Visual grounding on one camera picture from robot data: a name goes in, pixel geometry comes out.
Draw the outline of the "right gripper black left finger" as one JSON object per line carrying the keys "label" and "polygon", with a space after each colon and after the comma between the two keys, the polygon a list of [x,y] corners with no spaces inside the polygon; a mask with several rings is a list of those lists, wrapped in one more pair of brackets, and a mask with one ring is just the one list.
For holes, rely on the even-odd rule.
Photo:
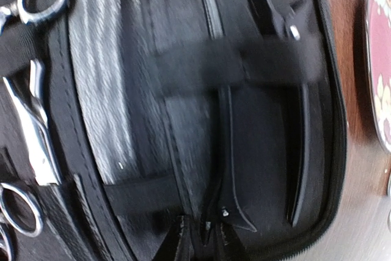
{"label": "right gripper black left finger", "polygon": [[158,249],[158,260],[190,260],[190,252],[191,217],[180,215],[175,218]]}

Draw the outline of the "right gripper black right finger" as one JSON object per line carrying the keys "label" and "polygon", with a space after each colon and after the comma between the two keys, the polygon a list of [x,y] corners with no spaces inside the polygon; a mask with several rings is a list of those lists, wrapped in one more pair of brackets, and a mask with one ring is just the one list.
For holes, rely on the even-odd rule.
{"label": "right gripper black right finger", "polygon": [[219,222],[214,226],[214,260],[247,260],[244,245],[233,226]]}

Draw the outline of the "black hair clip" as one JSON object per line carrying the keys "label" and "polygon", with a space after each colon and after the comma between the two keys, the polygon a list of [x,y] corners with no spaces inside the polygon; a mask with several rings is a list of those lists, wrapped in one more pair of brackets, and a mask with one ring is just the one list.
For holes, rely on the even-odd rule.
{"label": "black hair clip", "polygon": [[[280,39],[300,40],[305,25],[298,18],[309,11],[310,0],[295,0],[282,15],[272,0],[248,0],[259,33]],[[310,114],[307,84],[284,86],[281,92],[285,115],[287,150],[287,203],[286,218],[296,227],[304,206],[309,174]]]}
{"label": "black hair clip", "polygon": [[[222,38],[224,36],[224,29],[216,0],[202,0],[202,2],[209,36],[213,40]],[[221,182],[217,189],[219,217],[229,225],[256,232],[257,228],[241,208],[236,195],[232,92],[230,86],[221,86],[218,88],[218,95],[221,131],[220,164],[222,167]]]}

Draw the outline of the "silver hair cutting scissors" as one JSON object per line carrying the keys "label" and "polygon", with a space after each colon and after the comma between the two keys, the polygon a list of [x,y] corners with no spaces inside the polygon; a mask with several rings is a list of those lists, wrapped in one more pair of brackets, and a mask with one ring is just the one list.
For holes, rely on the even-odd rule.
{"label": "silver hair cutting scissors", "polygon": [[1,260],[15,260],[13,233],[40,236],[44,217],[35,196],[16,183],[1,183]]}

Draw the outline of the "black zippered tool case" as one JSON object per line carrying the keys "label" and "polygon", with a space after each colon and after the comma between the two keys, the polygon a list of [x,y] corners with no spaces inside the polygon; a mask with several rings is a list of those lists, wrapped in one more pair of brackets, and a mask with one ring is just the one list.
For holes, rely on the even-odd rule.
{"label": "black zippered tool case", "polygon": [[[40,12],[55,0],[25,0]],[[282,15],[295,0],[272,0]],[[310,0],[301,39],[262,36],[248,0],[68,0],[54,19],[1,31],[1,183],[28,189],[44,228],[13,233],[15,260],[158,260],[175,218],[191,217],[190,260],[214,260],[222,167],[218,88],[230,86],[238,202],[256,232],[233,226],[247,260],[286,260],[337,214],[346,126],[327,0]],[[28,99],[29,58],[44,66],[43,105],[60,185],[39,185],[3,77]],[[309,90],[309,174],[296,227],[286,218],[281,90]]]}

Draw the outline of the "silver thinning scissors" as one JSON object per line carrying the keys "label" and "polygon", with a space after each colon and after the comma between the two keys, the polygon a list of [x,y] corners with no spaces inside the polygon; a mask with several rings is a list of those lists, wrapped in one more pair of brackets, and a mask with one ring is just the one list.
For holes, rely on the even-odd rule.
{"label": "silver thinning scissors", "polygon": [[[27,29],[41,25],[57,17],[66,7],[68,0],[55,0],[40,12],[29,12],[25,0],[1,7],[1,31],[7,21],[18,17]],[[29,162],[39,185],[60,185],[62,176],[53,152],[49,134],[48,117],[43,105],[43,80],[45,66],[39,57],[29,58],[28,99],[18,94],[12,80],[3,77],[4,84],[18,114],[22,134],[29,155]]]}

